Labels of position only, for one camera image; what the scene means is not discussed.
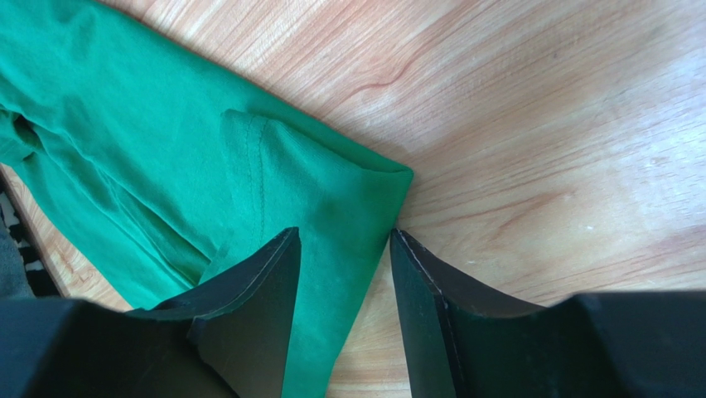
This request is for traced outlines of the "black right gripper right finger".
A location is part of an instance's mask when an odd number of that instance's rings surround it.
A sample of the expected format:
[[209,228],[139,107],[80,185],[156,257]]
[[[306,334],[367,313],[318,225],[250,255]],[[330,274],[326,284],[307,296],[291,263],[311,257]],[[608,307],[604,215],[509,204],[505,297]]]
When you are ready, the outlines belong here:
[[409,384],[414,397],[466,397],[452,306],[481,318],[513,318],[540,306],[503,293],[438,258],[407,231],[393,229],[389,255]]

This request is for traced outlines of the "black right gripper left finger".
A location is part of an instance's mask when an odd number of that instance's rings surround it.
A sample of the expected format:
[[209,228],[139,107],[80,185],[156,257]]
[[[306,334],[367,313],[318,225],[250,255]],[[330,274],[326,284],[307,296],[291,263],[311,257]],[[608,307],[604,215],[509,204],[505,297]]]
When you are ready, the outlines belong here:
[[246,260],[139,318],[187,321],[201,362],[240,397],[279,397],[288,357],[301,264],[296,227]]

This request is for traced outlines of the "green t-shirt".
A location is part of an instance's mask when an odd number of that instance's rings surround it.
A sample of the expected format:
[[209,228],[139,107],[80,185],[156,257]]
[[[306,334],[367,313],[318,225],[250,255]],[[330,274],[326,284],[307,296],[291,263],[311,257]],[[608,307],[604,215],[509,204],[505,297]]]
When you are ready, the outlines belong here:
[[1,161],[135,308],[298,228],[286,397],[326,394],[413,179],[95,1],[2,2]]

